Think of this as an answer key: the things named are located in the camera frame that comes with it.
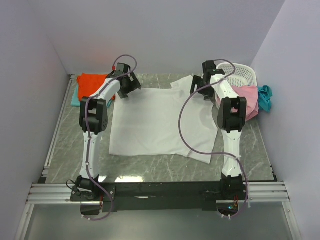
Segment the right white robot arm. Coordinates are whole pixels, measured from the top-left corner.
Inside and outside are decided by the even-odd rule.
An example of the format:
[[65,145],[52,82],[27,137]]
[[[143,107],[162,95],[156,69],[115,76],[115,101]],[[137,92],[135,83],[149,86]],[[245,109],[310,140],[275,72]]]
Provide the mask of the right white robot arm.
[[223,168],[218,194],[226,200],[247,193],[243,181],[247,179],[240,163],[240,141],[246,124],[247,99],[239,96],[229,84],[227,78],[236,72],[236,66],[225,60],[232,67],[230,73],[217,68],[215,60],[202,63],[202,77],[195,75],[190,87],[190,97],[201,94],[205,99],[217,95],[220,99],[217,125],[223,138]]

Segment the white t shirt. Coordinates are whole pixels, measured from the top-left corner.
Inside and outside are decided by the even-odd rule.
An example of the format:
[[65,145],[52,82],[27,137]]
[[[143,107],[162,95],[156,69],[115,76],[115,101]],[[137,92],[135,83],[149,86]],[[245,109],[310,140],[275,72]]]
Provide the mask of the white t shirt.
[[170,89],[142,88],[116,96],[109,153],[114,156],[180,155],[211,162],[218,127],[214,104],[200,94],[190,96],[191,75]]

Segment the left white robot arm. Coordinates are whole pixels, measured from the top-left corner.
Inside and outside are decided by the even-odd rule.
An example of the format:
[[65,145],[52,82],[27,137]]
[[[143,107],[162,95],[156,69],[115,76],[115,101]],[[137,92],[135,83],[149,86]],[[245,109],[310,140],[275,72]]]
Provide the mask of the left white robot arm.
[[73,192],[88,201],[96,200],[102,190],[99,184],[99,153],[102,134],[108,127],[107,104],[115,94],[123,99],[140,90],[141,84],[128,64],[117,63],[102,85],[80,101],[79,125],[83,131],[82,166]]

